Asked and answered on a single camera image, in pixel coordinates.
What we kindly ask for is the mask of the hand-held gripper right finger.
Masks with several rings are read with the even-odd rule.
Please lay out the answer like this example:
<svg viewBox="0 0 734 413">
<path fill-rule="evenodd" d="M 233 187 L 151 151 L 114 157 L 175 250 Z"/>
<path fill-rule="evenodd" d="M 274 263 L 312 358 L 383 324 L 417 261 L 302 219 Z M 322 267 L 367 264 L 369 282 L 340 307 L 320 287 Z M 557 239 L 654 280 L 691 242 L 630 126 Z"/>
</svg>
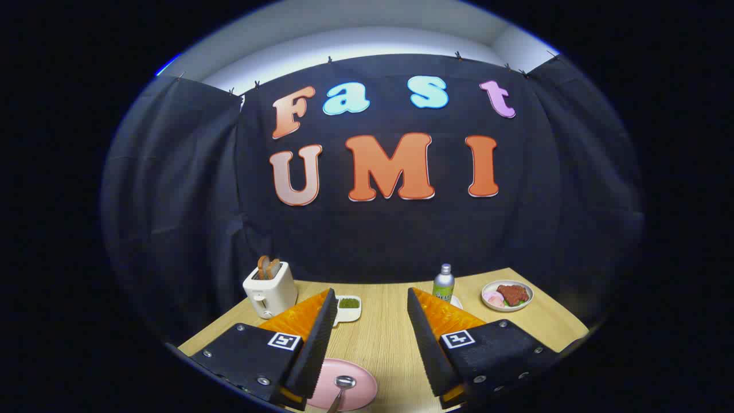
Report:
<svg viewBox="0 0 734 413">
<path fill-rule="evenodd" d="M 433 395 L 477 410 L 558 363 L 558 352 L 507 319 L 485 322 L 430 293 L 407 290 L 407 313 Z"/>
</svg>

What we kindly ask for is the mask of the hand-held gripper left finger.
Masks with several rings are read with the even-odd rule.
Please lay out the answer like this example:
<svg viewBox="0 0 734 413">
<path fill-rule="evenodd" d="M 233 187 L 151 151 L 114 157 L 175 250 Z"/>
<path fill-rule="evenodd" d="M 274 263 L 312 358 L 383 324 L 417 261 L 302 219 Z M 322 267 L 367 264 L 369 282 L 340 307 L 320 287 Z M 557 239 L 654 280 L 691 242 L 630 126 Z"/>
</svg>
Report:
<svg viewBox="0 0 734 413">
<path fill-rule="evenodd" d="M 194 351 L 190 363 L 257 404 L 304 410 L 314 396 L 337 311 L 335 291 L 325 289 L 260 326 L 233 324 Z"/>
</svg>

